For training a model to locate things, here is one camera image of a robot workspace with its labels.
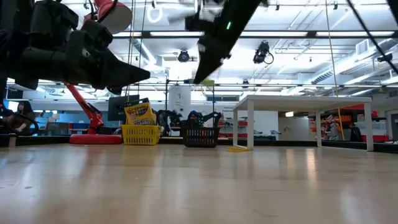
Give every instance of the black basket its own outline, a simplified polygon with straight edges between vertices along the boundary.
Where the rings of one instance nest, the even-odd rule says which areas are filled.
[[[220,128],[182,128],[181,131],[187,147],[216,147]]]

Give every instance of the white table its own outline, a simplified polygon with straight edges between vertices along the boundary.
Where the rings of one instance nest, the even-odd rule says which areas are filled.
[[[317,126],[317,144],[322,147],[321,113],[354,105],[364,105],[366,122],[366,146],[373,151],[373,132],[369,97],[332,97],[332,96],[264,96],[248,95],[234,107],[233,144],[238,145],[238,111],[248,112],[248,145],[254,147],[254,111],[294,111],[315,112]]]

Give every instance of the security camera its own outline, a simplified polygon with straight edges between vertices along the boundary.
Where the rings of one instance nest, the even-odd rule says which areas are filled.
[[[178,61],[179,62],[187,62],[189,61],[189,54],[188,51],[186,50],[181,50],[180,55],[178,56]]]

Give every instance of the computer monitor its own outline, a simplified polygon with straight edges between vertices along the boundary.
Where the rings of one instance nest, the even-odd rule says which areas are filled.
[[[139,95],[130,95],[128,101],[139,100]],[[125,121],[124,103],[127,96],[111,97],[108,104],[108,121]]]

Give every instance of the yellow object on floor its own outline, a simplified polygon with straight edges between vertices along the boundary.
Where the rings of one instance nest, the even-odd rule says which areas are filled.
[[[243,147],[229,147],[227,148],[227,152],[248,152],[252,149],[243,148]]]
[[[125,145],[154,146],[159,142],[162,133],[160,126],[122,125],[123,141]]]

